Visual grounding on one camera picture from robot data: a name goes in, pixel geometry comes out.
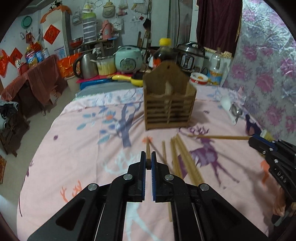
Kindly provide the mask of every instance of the pink thermos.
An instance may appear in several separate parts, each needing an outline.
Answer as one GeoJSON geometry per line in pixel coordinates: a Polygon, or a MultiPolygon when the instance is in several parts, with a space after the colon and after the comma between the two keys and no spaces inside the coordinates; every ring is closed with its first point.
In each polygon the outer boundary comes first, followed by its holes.
{"type": "Polygon", "coordinates": [[[113,26],[112,24],[108,21],[105,20],[102,24],[102,35],[103,39],[110,39],[112,38],[112,32],[113,32],[113,26]]]}

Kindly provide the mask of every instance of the cooking oil bottle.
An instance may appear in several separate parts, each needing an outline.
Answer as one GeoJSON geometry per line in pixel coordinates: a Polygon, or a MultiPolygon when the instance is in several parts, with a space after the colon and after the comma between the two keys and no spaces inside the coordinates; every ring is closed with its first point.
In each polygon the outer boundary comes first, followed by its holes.
{"type": "Polygon", "coordinates": [[[31,48],[31,46],[27,47],[27,52],[25,53],[25,59],[26,59],[28,65],[29,65],[29,68],[31,68],[34,65],[38,64],[38,59],[37,59],[36,53],[31,48]]]}
{"type": "Polygon", "coordinates": [[[217,52],[213,53],[207,76],[209,78],[208,83],[212,85],[220,85],[222,80],[222,74],[223,74],[223,66],[224,66],[224,59],[221,55],[221,49],[217,48],[217,52]]]}

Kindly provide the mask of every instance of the plastic bottle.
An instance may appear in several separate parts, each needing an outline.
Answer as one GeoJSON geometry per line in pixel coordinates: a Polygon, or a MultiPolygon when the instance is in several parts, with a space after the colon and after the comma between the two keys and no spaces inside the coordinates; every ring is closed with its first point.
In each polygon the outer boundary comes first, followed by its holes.
{"type": "Polygon", "coordinates": [[[172,41],[169,38],[159,40],[160,48],[153,54],[153,68],[156,68],[164,60],[176,61],[177,52],[171,48],[172,41]]]}
{"type": "Polygon", "coordinates": [[[208,83],[212,85],[220,85],[223,74],[224,59],[221,55],[221,49],[217,48],[217,52],[214,53],[210,59],[209,70],[207,76],[209,78],[208,83]]]}
{"type": "Polygon", "coordinates": [[[36,53],[31,48],[31,46],[27,47],[27,52],[25,53],[25,59],[26,59],[28,65],[29,65],[29,68],[31,68],[34,65],[38,64],[38,59],[37,59],[36,53]]]}

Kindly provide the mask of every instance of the soy sauce bottle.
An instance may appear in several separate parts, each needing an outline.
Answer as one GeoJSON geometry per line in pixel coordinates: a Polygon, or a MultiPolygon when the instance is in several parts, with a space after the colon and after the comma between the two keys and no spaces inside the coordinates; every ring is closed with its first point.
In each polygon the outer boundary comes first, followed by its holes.
{"type": "Polygon", "coordinates": [[[162,61],[172,60],[176,62],[177,52],[171,47],[172,41],[169,38],[161,38],[159,40],[160,48],[153,54],[153,69],[155,69],[162,61]]]}

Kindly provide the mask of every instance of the rice cooker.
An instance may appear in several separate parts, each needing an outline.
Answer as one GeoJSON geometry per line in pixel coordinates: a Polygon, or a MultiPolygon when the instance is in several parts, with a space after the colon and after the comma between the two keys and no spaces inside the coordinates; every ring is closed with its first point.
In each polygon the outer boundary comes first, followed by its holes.
{"type": "Polygon", "coordinates": [[[135,73],[143,63],[141,50],[133,46],[122,46],[115,53],[115,66],[121,73],[135,73]]]}
{"type": "Polygon", "coordinates": [[[188,73],[202,71],[202,66],[204,64],[205,49],[201,45],[195,42],[189,42],[186,44],[179,44],[177,46],[178,56],[177,65],[181,69],[188,73]]]}

